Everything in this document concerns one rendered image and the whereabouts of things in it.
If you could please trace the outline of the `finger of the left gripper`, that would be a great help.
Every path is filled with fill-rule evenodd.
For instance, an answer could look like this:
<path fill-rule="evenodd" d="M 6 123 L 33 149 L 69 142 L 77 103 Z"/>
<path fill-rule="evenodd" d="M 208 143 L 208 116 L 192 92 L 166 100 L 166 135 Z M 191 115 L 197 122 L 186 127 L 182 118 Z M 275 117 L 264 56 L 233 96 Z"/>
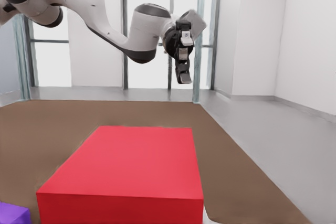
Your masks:
<path fill-rule="evenodd" d="M 181 43 L 183 46 L 193 46 L 194 45 L 194 40 L 192 39 L 190 30 L 181 31 Z"/>
<path fill-rule="evenodd" d="M 179 84 L 190 84 L 192 83 L 191 76 L 190 76 L 190 64 L 187 61 L 186 63 L 175 63 L 175 73 L 177 82 Z"/>

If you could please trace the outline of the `purple wooden cube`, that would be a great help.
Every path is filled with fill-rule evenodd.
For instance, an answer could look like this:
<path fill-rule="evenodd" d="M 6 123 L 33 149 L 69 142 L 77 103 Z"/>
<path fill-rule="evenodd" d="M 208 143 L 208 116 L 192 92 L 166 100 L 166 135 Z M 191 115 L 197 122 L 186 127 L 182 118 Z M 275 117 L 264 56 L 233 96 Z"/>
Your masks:
<path fill-rule="evenodd" d="M 26 207 L 0 201 L 0 224 L 32 224 Z"/>

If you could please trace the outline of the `red wooden block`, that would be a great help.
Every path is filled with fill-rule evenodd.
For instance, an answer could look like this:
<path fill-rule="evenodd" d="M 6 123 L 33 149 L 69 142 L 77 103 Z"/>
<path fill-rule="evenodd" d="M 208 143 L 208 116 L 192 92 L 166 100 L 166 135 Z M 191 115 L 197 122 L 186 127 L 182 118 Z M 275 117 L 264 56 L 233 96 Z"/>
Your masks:
<path fill-rule="evenodd" d="M 98 127 L 36 193 L 41 224 L 202 224 L 187 127 Z"/>

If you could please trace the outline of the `silver frame post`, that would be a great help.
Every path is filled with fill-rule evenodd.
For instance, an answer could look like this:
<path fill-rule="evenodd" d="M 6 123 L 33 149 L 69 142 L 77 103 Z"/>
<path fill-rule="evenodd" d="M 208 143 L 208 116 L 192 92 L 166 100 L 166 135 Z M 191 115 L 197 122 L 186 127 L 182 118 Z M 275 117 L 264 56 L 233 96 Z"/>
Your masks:
<path fill-rule="evenodd" d="M 122 21 L 122 33 L 123 35 L 128 35 L 128 12 L 127 12 L 127 0 L 121 0 L 121 21 Z M 123 54 L 123 63 L 122 63 L 122 87 L 123 90 L 127 90 L 129 88 L 128 82 L 128 56 Z"/>
<path fill-rule="evenodd" d="M 217 55 L 217 38 L 218 38 L 218 23 L 219 23 L 220 0 L 212 0 L 211 24 L 209 45 L 209 88 L 215 90 L 215 69 Z"/>
<path fill-rule="evenodd" d="M 174 0 L 170 0 L 170 13 L 174 12 Z M 167 89 L 170 91 L 172 88 L 172 57 L 168 56 L 168 83 Z"/>
<path fill-rule="evenodd" d="M 204 17 L 204 5 L 205 0 L 197 0 L 197 12 L 201 18 Z M 203 43 L 203 35 L 201 33 L 199 37 L 196 39 L 196 46 L 195 46 L 194 82 L 193 82 L 193 97 L 192 97 L 192 101 L 194 104 L 199 104 L 200 102 L 199 94 L 200 94 L 202 43 Z"/>
<path fill-rule="evenodd" d="M 28 62 L 28 35 L 26 22 L 23 14 L 18 14 L 13 18 L 14 39 L 16 45 L 16 55 L 18 63 L 18 74 L 20 83 L 21 100 L 31 99 L 30 93 L 30 73 Z"/>

